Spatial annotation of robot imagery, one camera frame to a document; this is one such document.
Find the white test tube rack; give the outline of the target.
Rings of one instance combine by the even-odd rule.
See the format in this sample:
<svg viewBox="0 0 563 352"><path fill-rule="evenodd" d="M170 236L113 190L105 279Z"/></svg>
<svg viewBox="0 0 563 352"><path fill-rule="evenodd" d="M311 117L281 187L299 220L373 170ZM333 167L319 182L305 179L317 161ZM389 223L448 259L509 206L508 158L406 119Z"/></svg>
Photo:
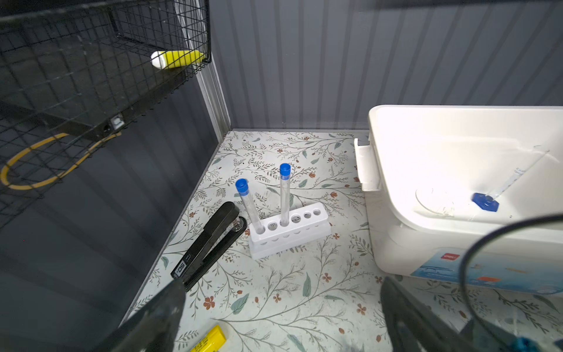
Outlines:
<svg viewBox="0 0 563 352"><path fill-rule="evenodd" d="M316 241L331 235L328 213L321 202L297 208L289 212L290 222L280 225L280 215L262 220L265 232L258 234L249 225L249 252L253 260L259 260L293 247Z"/></svg>

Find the clear glass flask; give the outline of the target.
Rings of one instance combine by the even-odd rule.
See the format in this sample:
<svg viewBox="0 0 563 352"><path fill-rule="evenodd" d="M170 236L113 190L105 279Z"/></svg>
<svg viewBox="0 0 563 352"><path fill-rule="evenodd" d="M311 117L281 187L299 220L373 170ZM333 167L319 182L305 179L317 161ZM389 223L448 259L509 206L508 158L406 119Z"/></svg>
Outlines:
<svg viewBox="0 0 563 352"><path fill-rule="evenodd" d="M455 215L455 204L451 195L441 189L422 187L415 191L416 200L427 211L442 217Z"/></svg>

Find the white plastic storage bin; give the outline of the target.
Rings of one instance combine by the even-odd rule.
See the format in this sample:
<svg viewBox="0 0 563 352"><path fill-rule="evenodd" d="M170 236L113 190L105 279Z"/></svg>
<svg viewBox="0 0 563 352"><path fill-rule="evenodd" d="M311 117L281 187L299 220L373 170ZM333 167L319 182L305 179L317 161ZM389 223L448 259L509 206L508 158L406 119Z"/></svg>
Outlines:
<svg viewBox="0 0 563 352"><path fill-rule="evenodd" d="M559 106L382 105L368 122L369 142L355 153L381 271L457 282L464 255L481 237L562 212ZM537 145L549 154L498 198L497 212L471 201ZM448 192L455 215L424 209L415 197L422 187Z"/></svg>

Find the yellow marker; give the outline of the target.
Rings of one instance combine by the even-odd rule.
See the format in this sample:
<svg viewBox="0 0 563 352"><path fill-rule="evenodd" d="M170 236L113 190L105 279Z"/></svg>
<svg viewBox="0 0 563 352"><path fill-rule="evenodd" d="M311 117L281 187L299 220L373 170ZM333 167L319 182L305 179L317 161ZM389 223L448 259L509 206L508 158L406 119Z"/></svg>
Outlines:
<svg viewBox="0 0 563 352"><path fill-rule="evenodd" d="M219 352L226 341L227 338L221 327L216 325L191 349L191 352Z"/></svg>

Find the black stapler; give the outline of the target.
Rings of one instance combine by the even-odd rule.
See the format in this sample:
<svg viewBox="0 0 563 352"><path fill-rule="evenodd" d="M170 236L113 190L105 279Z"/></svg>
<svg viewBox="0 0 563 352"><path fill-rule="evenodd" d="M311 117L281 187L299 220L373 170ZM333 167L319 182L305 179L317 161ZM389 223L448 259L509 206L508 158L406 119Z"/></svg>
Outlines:
<svg viewBox="0 0 563 352"><path fill-rule="evenodd" d="M247 226L237 205L223 203L174 267L172 278L181 280L185 292L189 292L240 238Z"/></svg>

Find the yellow item in basket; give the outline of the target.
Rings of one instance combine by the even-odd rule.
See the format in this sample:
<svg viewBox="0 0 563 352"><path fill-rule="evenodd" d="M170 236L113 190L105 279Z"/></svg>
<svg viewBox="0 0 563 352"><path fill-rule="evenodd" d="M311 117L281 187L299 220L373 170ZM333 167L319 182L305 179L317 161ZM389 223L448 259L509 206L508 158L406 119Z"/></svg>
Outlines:
<svg viewBox="0 0 563 352"><path fill-rule="evenodd" d="M151 54L150 61L153 67L160 70L186 67L199 64L206 56L197 50L194 51L155 51Z"/></svg>

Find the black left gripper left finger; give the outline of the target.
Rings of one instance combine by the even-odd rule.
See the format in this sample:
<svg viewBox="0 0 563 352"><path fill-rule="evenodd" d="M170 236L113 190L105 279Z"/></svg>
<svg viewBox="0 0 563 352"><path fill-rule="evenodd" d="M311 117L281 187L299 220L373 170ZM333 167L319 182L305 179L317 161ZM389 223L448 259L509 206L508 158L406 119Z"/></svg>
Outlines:
<svg viewBox="0 0 563 352"><path fill-rule="evenodd" d="M185 301L182 280L173 280L93 350L172 351Z"/></svg>

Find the blue bottle cap piece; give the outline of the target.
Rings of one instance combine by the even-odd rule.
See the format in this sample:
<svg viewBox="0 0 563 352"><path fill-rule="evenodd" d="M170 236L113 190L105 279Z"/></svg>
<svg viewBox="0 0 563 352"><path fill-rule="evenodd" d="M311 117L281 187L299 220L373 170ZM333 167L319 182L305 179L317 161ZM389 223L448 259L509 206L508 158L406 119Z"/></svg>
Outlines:
<svg viewBox="0 0 563 352"><path fill-rule="evenodd" d="M473 193L471 201L480 209L488 212L497 212L499 208L498 198L511 186L519 181L531 168L542 158L548 155L550 150L537 145L531 151L514 161L509 169L504 172L499 181L485 193Z"/></svg>

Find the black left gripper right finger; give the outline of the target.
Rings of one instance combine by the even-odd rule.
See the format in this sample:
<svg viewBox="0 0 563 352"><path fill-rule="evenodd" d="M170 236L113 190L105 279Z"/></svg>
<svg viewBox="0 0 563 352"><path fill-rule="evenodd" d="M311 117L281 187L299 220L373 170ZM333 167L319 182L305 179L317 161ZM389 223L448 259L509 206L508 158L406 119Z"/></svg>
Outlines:
<svg viewBox="0 0 563 352"><path fill-rule="evenodd" d="M381 287L381 308L393 351L476 350L391 277Z"/></svg>

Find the test tube blue cap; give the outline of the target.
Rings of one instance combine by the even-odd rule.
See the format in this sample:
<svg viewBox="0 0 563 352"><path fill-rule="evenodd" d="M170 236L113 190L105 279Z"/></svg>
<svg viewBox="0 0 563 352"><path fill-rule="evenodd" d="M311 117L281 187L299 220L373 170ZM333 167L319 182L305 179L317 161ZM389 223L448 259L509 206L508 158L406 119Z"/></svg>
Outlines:
<svg viewBox="0 0 563 352"><path fill-rule="evenodd" d="M291 166L284 163L280 165L280 197L281 214L280 225L287 227L290 222L290 177Z"/></svg>
<svg viewBox="0 0 563 352"><path fill-rule="evenodd" d="M250 193L248 180L244 178L238 179L235 183L235 187L243 201L246 212L251 220L252 225L254 226L255 232L259 235L262 235L265 232L265 227L261 222L254 199Z"/></svg>

